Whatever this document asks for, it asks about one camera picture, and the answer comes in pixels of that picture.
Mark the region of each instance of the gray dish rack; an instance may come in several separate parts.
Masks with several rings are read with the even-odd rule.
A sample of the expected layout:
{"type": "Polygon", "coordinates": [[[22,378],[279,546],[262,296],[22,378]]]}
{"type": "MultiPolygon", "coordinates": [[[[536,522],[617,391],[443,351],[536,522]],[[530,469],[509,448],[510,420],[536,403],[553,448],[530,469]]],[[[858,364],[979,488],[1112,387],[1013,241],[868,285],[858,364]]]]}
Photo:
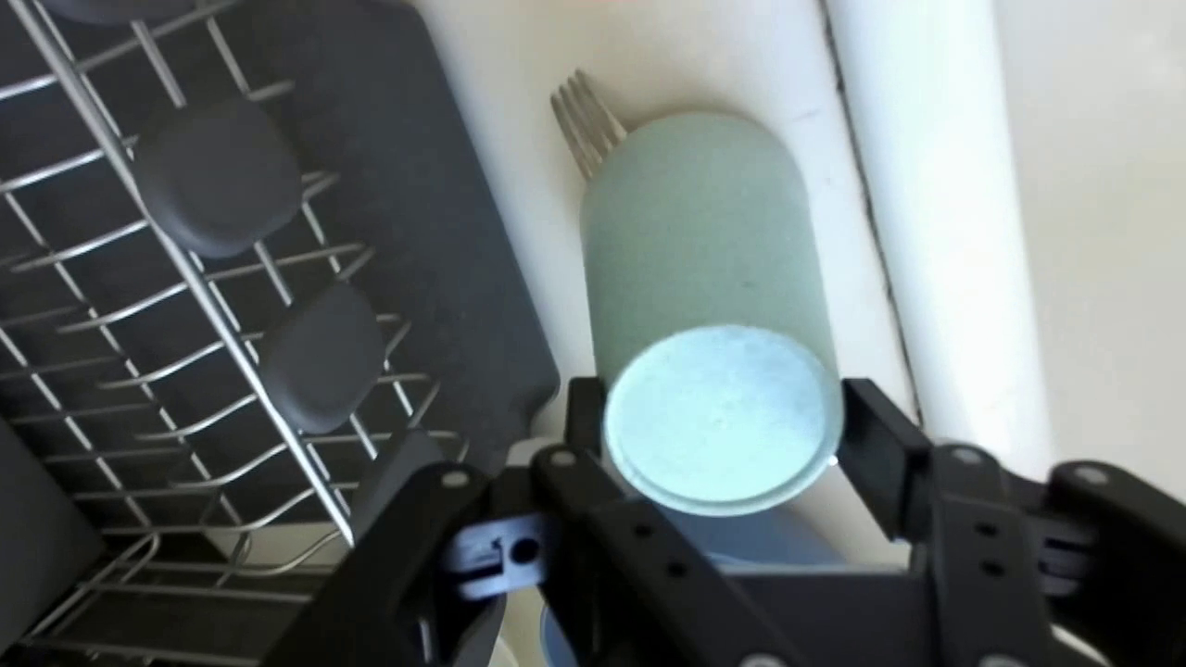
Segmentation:
{"type": "Polygon", "coordinates": [[[101,78],[139,61],[170,109],[185,109],[197,94],[170,68],[170,40],[201,33],[227,87],[279,104],[301,82],[247,78],[222,31],[232,9],[202,0],[95,44],[112,31],[78,39],[42,0],[12,0],[45,70],[0,78],[0,112],[54,98],[75,119],[47,156],[22,151],[24,168],[0,177],[0,395],[8,423],[118,546],[24,633],[32,653],[259,663],[323,585],[326,569],[311,562],[354,540],[353,504],[374,459],[411,430],[466,453],[432,423],[437,382],[401,367],[411,328],[391,313],[378,313],[390,360],[347,428],[301,433],[259,382],[259,345],[291,294],[368,260],[317,214],[333,176],[307,172],[301,219],[237,260],[201,260],[147,219],[133,177],[139,125],[112,112],[101,78]],[[290,559],[255,562],[259,537],[280,522],[323,529],[290,559]]]}

